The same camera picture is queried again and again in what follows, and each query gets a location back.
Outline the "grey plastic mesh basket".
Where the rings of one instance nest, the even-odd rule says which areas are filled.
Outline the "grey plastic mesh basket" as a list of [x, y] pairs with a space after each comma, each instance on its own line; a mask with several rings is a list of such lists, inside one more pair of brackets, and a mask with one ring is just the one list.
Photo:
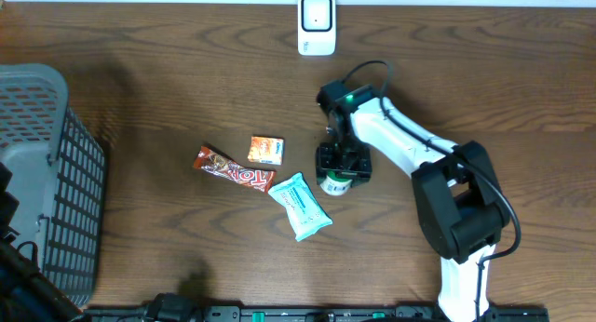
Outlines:
[[107, 164], [55, 69], [2, 66], [1, 162], [19, 202], [10, 221], [16, 242], [34, 242], [42, 274], [86, 305], [96, 285]]

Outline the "white barcode scanner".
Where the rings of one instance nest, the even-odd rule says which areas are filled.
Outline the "white barcode scanner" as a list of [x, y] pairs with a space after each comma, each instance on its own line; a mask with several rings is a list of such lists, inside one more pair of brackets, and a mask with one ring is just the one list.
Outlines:
[[297, 49], [303, 56], [329, 56], [337, 36], [335, 0], [298, 0]]

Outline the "orange tissue pack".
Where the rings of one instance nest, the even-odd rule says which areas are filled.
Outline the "orange tissue pack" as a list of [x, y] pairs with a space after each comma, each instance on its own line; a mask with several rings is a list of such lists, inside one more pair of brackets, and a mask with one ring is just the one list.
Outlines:
[[252, 163], [280, 166], [283, 160], [284, 140], [270, 137], [251, 137], [248, 160]]

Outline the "teal wet wipes pack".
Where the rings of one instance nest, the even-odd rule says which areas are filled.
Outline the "teal wet wipes pack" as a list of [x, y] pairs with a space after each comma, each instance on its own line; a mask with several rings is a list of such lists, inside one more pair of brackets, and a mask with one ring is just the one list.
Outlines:
[[333, 224], [311, 192], [302, 172], [271, 187], [268, 194], [286, 209], [297, 242]]

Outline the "red chocolate bar wrapper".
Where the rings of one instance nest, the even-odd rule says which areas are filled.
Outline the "red chocolate bar wrapper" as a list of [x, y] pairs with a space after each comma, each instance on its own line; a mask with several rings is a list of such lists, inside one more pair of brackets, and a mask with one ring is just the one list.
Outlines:
[[276, 177], [274, 170], [245, 168], [206, 146], [202, 146], [198, 152], [193, 168], [263, 193], [268, 192]]

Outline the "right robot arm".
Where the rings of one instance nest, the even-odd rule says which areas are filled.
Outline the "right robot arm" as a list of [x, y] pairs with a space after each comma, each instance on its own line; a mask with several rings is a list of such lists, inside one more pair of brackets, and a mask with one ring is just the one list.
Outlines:
[[432, 134], [372, 86], [350, 90], [332, 81], [317, 104], [332, 137], [316, 151], [320, 188], [344, 195], [370, 180], [371, 149], [387, 157], [410, 178], [419, 225], [440, 255], [442, 315], [480, 320], [489, 310], [485, 269], [511, 219], [486, 150]]

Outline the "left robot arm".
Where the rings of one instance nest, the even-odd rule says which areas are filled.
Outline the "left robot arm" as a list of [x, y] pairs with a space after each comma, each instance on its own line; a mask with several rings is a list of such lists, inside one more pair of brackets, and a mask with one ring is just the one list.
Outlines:
[[7, 191], [12, 173], [1, 167], [1, 319], [3, 321], [195, 321], [204, 319], [196, 303], [175, 294], [159, 294], [132, 308], [83, 310], [71, 302], [37, 267], [33, 256], [23, 256], [12, 245], [17, 232], [10, 222], [19, 201]]

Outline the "green lid seasoning jar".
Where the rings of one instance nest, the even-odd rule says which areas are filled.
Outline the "green lid seasoning jar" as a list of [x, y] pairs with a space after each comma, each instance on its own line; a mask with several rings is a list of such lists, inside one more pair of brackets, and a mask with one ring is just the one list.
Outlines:
[[341, 196], [351, 188], [352, 182], [351, 179], [341, 178], [336, 173], [329, 171], [319, 186], [327, 195]]

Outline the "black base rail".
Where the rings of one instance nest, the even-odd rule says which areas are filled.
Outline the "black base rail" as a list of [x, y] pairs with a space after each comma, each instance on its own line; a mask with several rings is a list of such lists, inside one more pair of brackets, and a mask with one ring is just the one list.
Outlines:
[[[428, 305], [401, 305], [396, 307], [346, 308], [240, 308], [211, 306], [200, 310], [208, 322], [357, 322], [357, 321], [444, 321], [439, 309]], [[545, 308], [491, 307], [481, 317], [490, 322], [549, 322]]]

